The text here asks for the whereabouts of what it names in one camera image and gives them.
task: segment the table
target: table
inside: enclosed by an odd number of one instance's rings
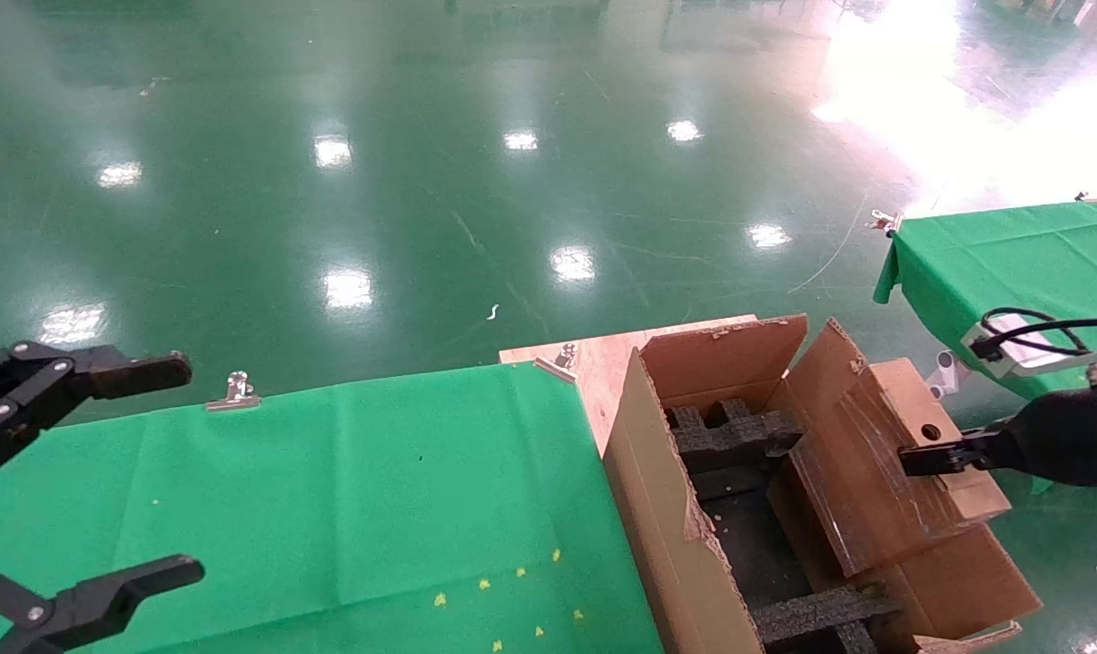
[[[896,285],[940,342],[982,370],[960,339],[985,311],[1016,306],[1060,319],[1097,318],[1097,202],[905,221],[893,235],[875,302],[886,303]],[[1097,328],[1079,335],[1097,349]],[[1047,337],[1068,346],[1056,332]],[[997,382],[1025,398],[1085,386],[1081,369]]]
[[[95,652],[661,651],[577,390],[531,363],[64,427],[0,471],[34,590],[176,553],[203,583]]]

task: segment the black cable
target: black cable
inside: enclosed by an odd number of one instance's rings
[[[1007,340],[1014,340],[1017,336],[1033,335],[1037,331],[1049,331],[1051,329],[1068,329],[1071,327],[1097,327],[1097,318],[1078,318],[1078,319],[1048,319],[1045,323],[1038,323],[1034,325],[1026,325],[1025,327],[1017,327],[1016,329],[1010,329],[1003,332],[1003,335],[991,336],[988,339],[981,340],[980,346],[983,347],[1000,347],[1000,343],[1005,343]],[[1049,351],[1048,347],[1037,343],[1039,349]]]
[[[1033,311],[1029,308],[1020,308],[1014,306],[998,306],[987,312],[985,315],[981,316],[981,327],[984,327],[984,329],[987,330],[988,332],[992,332],[992,335],[1002,335],[1002,331],[996,327],[994,327],[993,324],[988,322],[988,319],[993,318],[993,316],[1000,314],[1027,315],[1030,316],[1030,318],[1043,319],[1043,322],[1045,323],[1053,323],[1056,319],[1054,318],[1054,316],[1051,316],[1050,314],[1044,314],[1043,312],[1040,311]],[[1013,342],[1017,343],[1018,346],[1033,348],[1037,349],[1038,351],[1050,351],[1054,353],[1063,353],[1064,356],[1083,356],[1084,353],[1089,353],[1089,348],[1085,347],[1083,340],[1077,338],[1077,336],[1071,329],[1064,328],[1061,329],[1061,332],[1063,332],[1063,335],[1065,335],[1066,338],[1068,338],[1068,340],[1071,340],[1071,342],[1073,342],[1073,345],[1076,346],[1076,349],[1060,348],[1048,343],[1038,343],[1034,340],[1025,340],[1016,338],[1009,338],[1006,340],[1013,340]],[[997,340],[996,345],[999,346],[1002,342],[1005,341]]]

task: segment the wooden board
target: wooden board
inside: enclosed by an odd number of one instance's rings
[[[645,347],[653,336],[728,327],[753,323],[755,319],[755,314],[738,315],[735,318],[703,319],[701,323],[625,331],[623,335],[595,336],[592,339],[512,348],[499,352],[499,361],[519,363],[519,361],[532,361],[536,357],[553,361],[557,353],[561,353],[563,346],[577,345],[577,363],[573,365],[573,372],[577,375],[577,390],[580,391],[586,414],[589,415],[589,425],[593,427],[593,439],[598,442],[598,451],[603,455],[606,443],[609,442],[610,428],[618,414],[622,387],[625,385],[625,368],[629,365],[629,356],[633,348]]]

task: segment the open cardboard box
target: open cardboard box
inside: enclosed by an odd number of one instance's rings
[[[880,580],[901,605],[873,630],[881,651],[963,653],[1011,638],[1019,625],[1010,620],[1040,600],[984,523],[1008,508],[1003,494],[984,472],[901,482],[892,467],[896,443],[909,435],[931,442],[921,426],[937,426],[941,442],[959,431],[915,369],[869,367],[834,319],[787,372],[805,336],[805,316],[787,316],[657,336],[629,361],[603,462],[666,651],[764,652],[731,574],[747,562],[727,562],[664,414],[723,398],[740,398],[756,414],[796,415],[805,436],[790,459],[810,454],[817,467],[784,463],[770,483],[770,506],[815,591]],[[852,407],[867,415],[852,418]],[[883,438],[856,438],[866,430]],[[885,431],[898,431],[897,440]],[[897,482],[906,488],[894,488]],[[906,518],[893,498],[918,517]],[[853,546],[867,555],[842,555]]]

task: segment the green epoxy floor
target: green epoxy floor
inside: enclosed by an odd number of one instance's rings
[[[1097,195],[1097,8],[1067,4],[0,0],[0,346],[194,361],[79,419],[734,314],[927,370],[862,224]],[[1018,405],[977,377],[951,409]],[[1002,481],[1048,605],[1010,651],[1071,652],[1097,489]]]

